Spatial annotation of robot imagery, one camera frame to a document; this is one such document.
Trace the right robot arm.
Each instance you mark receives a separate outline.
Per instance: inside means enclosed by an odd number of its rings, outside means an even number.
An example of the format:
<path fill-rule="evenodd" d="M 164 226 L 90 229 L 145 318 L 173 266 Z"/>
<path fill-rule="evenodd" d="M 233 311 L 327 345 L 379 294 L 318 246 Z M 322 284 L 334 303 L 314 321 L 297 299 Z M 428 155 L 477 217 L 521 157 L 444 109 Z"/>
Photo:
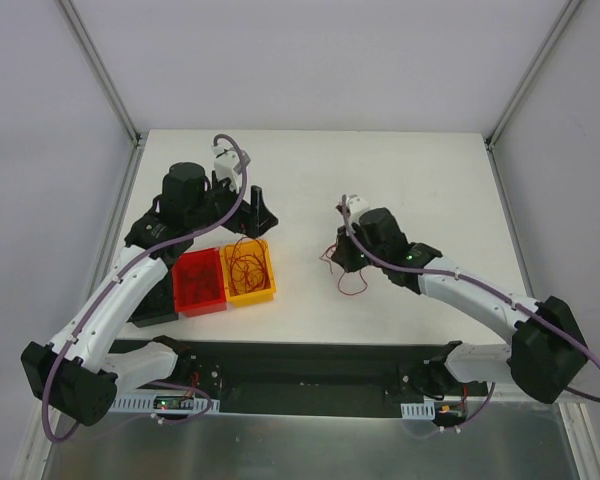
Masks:
<path fill-rule="evenodd" d="M 367 266 L 417 295 L 445 303 L 494 332 L 500 343 L 451 341 L 414 369 L 411 386 L 441 399 L 464 384 L 512 384 L 532 399 L 551 404 L 585 366 L 586 343 L 568 304 L 503 293 L 464 272 L 439 250 L 411 242 L 386 208 L 371 209 L 357 196 L 336 207 L 343 218 L 333 261 L 347 273 Z"/>

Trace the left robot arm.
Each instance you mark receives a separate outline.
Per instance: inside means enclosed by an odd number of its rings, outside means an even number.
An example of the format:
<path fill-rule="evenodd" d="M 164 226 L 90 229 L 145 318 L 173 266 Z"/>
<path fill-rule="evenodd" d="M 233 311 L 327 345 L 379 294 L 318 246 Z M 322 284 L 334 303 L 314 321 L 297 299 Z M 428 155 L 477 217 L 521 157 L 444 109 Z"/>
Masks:
<path fill-rule="evenodd" d="M 192 385 L 191 350 L 159 336 L 138 350 L 110 348 L 134 311 L 195 238 L 218 227 L 256 239 L 277 225 L 262 190 L 248 186 L 242 153 L 217 155 L 207 174 L 196 163 L 172 165 L 162 192 L 131 227 L 109 274 L 79 313 L 44 345 L 29 343 L 21 363 L 42 412 L 51 408 L 92 426 L 120 393 L 155 381 L 168 388 Z"/>

